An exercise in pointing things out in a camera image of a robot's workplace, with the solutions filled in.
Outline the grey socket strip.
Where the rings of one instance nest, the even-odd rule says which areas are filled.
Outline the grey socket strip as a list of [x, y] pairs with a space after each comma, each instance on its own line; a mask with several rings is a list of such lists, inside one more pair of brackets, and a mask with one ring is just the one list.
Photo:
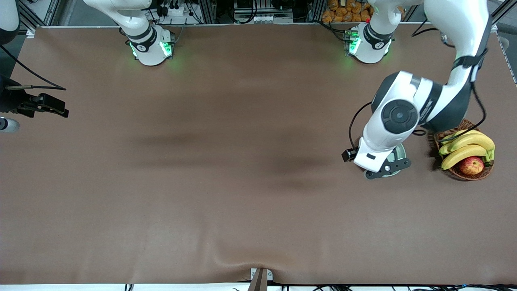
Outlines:
[[293, 23], [294, 19], [285, 14], [269, 14], [256, 15], [253, 18], [253, 24], [284, 24]]

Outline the pale green round plate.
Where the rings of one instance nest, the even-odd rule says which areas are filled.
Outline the pale green round plate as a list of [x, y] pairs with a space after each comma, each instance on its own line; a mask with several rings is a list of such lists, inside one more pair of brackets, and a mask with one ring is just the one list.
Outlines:
[[[402, 144], [399, 144], [393, 151], [387, 156], [386, 160], [384, 160], [382, 167], [380, 170], [386, 170], [386, 161], [394, 161], [394, 160], [400, 160], [403, 158], [407, 158], [406, 156], [406, 150], [404, 149]], [[385, 177], [391, 177], [398, 173], [388, 173]]]

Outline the bag of orange bread rolls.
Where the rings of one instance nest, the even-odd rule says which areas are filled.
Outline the bag of orange bread rolls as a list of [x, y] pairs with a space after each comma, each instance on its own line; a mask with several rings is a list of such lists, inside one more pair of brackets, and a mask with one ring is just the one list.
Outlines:
[[367, 0], [327, 0], [321, 22], [369, 22], [374, 12]]

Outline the aluminium frame post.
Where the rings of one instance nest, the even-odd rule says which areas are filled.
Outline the aluminium frame post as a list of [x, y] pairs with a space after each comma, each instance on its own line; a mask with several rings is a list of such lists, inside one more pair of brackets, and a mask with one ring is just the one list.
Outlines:
[[321, 21], [323, 12], [327, 8], [327, 0], [312, 0], [312, 6], [308, 14], [308, 21]]
[[216, 24], [217, 0], [198, 0], [203, 24]]
[[22, 26], [26, 36], [34, 37], [36, 28], [50, 26], [61, 0], [17, 0]]

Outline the red apple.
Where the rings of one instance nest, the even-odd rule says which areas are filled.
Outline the red apple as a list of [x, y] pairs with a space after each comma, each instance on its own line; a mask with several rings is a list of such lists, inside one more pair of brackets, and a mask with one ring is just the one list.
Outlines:
[[485, 168], [484, 161], [478, 156], [467, 157], [458, 164], [458, 169], [464, 175], [477, 175]]

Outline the yellow banana bunch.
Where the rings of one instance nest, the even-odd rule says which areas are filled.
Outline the yellow banana bunch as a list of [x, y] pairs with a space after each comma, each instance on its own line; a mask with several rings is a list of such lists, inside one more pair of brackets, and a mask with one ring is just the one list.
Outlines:
[[495, 143], [491, 138], [477, 130], [460, 130], [449, 135], [441, 143], [438, 154], [443, 157], [441, 169], [448, 170], [469, 157], [478, 157], [484, 163], [495, 158]]

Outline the white power strip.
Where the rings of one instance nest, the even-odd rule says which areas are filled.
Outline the white power strip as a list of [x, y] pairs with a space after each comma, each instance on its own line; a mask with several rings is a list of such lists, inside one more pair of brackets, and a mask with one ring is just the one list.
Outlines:
[[172, 4], [161, 5], [160, 8], [157, 9], [157, 14], [159, 17], [182, 17], [185, 14], [185, 11], [186, 7], [184, 3], [175, 5], [172, 2]]

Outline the woven wicker basket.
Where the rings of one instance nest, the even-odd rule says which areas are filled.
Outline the woven wicker basket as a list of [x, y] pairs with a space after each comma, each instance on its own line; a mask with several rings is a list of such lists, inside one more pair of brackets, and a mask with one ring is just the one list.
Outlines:
[[[427, 134], [427, 138], [428, 138], [428, 141], [429, 141], [429, 144], [431, 146], [431, 152], [432, 154], [434, 154], [435, 156], [439, 157], [440, 160], [441, 160], [441, 163], [443, 161], [443, 157], [441, 155], [438, 154], [438, 150], [439, 150], [439, 147], [441, 145], [441, 143], [443, 143], [444, 141], [447, 141], [447, 140], [450, 140], [449, 139], [446, 139], [447, 136], [449, 135], [452, 135], [452, 134], [455, 134], [457, 133], [458, 131], [460, 130], [467, 130], [467, 131], [472, 131], [472, 130], [477, 130], [477, 131], [480, 131], [478, 129], [478, 127], [476, 127], [475, 124], [473, 124], [473, 122], [467, 120], [466, 118], [463, 119], [462, 122], [460, 122], [460, 124], [455, 127], [454, 129], [451, 129], [451, 130], [447, 130], [447, 131], [441, 131], [439, 133], [434, 133], [434, 134]], [[482, 180], [484, 178], [486, 178], [493, 170], [493, 167], [494, 167], [494, 162], [495, 162], [495, 159], [491, 162], [491, 163], [484, 163], [484, 170], [477, 174], [477, 175], [464, 175], [463, 173], [460, 172], [459, 170], [459, 163], [456, 164], [456, 166], [448, 169], [448, 170], [443, 170], [441, 169], [441, 164], [440, 164], [440, 169], [449, 173], [450, 175], [454, 175], [456, 176], [456, 178], [458, 180], [462, 180], [462, 181], [477, 181], [477, 180]]]

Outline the large table cover mat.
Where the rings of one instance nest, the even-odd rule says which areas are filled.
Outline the large table cover mat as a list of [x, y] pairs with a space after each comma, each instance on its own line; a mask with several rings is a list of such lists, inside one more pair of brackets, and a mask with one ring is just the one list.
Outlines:
[[19, 59], [70, 114], [0, 134], [0, 284], [516, 284], [517, 87], [496, 34], [476, 81], [493, 172], [462, 182], [432, 142], [369, 181], [341, 154], [354, 113], [454, 50], [401, 25], [360, 64], [319, 25], [187, 27], [146, 67], [116, 28], [41, 28]]

